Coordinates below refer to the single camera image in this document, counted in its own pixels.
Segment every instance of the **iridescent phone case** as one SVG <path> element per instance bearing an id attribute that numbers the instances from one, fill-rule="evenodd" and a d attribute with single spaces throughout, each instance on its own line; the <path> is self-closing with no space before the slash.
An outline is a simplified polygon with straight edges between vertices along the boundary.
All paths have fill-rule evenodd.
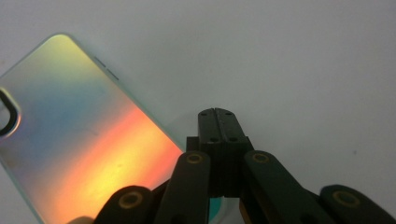
<path id="1" fill-rule="evenodd" d="M 116 82 L 68 35 L 0 77 L 1 162 L 40 221 L 95 218 L 116 190 L 172 173 L 181 151 Z"/>

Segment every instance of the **white surface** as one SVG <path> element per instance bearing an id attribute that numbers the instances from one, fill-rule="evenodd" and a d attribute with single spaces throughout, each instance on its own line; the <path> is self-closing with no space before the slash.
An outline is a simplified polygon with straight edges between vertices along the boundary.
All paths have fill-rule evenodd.
<path id="1" fill-rule="evenodd" d="M 396 2 L 0 2 L 0 74 L 49 35 L 97 55 L 184 144 L 223 107 L 316 193 L 360 190 L 396 217 Z M 4 171 L 0 223 L 34 223 Z"/>

